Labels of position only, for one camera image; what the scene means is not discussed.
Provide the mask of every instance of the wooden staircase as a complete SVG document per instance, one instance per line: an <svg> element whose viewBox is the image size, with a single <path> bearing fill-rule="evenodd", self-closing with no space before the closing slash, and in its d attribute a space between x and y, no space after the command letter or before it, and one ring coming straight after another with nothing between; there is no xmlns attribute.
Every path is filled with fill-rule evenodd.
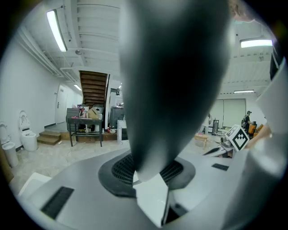
<svg viewBox="0 0 288 230"><path fill-rule="evenodd" d="M39 137L37 137L37 142L47 145L56 145L61 140L60 133L53 133L44 131L39 133Z"/></svg>
<svg viewBox="0 0 288 230"><path fill-rule="evenodd" d="M92 107L94 104L105 107L107 74L80 71L83 103Z"/></svg>

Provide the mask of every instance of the baseboard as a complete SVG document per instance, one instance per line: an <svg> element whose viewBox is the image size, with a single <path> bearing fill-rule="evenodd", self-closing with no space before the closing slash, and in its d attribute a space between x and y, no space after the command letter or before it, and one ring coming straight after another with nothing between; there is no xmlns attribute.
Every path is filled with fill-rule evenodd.
<svg viewBox="0 0 288 230"><path fill-rule="evenodd" d="M45 125L44 128L47 128L47 127L50 127L50 126L53 126L53 125L56 125L56 123Z"/></svg>
<svg viewBox="0 0 288 230"><path fill-rule="evenodd" d="M23 145L16 148L16 152L18 152L21 148L24 148Z"/></svg>

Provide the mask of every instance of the door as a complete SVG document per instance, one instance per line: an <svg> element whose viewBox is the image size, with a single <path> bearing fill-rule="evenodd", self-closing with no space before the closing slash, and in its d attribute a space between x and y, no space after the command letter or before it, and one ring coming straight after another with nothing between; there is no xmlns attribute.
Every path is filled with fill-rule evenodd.
<svg viewBox="0 0 288 230"><path fill-rule="evenodd" d="M57 94L56 101L56 113L55 113L55 122L61 123L66 121L66 103L67 103L67 88L59 85L59 90Z"/></svg>

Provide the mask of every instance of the desk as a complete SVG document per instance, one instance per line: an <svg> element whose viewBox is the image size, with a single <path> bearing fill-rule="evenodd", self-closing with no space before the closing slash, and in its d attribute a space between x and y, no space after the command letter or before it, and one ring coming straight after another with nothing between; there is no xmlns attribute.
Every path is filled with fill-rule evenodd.
<svg viewBox="0 0 288 230"><path fill-rule="evenodd" d="M73 147L72 136L76 136L76 140L77 140L77 137L99 137L100 145L102 147L102 120L85 119L85 118L67 118L67 123L69 124L69 128L70 128L69 136L70 136L70 142L71 142L72 147ZM73 133L71 133L71 124L75 125L75 132ZM77 132L78 124L99 125L99 132L89 132L89 133Z"/></svg>
<svg viewBox="0 0 288 230"><path fill-rule="evenodd" d="M206 144L207 144L207 139L209 138L209 136L203 134L201 136L198 136L198 134L195 134L194 136L195 140L199 140L199 141L203 141L204 142L204 147L203 149L206 148Z"/></svg>

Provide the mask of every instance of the white toilet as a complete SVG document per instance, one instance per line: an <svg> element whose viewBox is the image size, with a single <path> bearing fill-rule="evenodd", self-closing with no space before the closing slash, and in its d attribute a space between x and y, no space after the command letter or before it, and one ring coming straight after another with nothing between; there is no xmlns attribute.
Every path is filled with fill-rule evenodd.
<svg viewBox="0 0 288 230"><path fill-rule="evenodd" d="M9 165L13 168L18 165L15 144L10 141L10 135L7 131L7 126L3 121L0 122L0 139L2 149L5 152L6 159Z"/></svg>
<svg viewBox="0 0 288 230"><path fill-rule="evenodd" d="M30 122L25 111L20 112L19 128L21 131L21 142L24 146L24 149L30 152L35 151L38 147L36 134L33 133L30 129Z"/></svg>

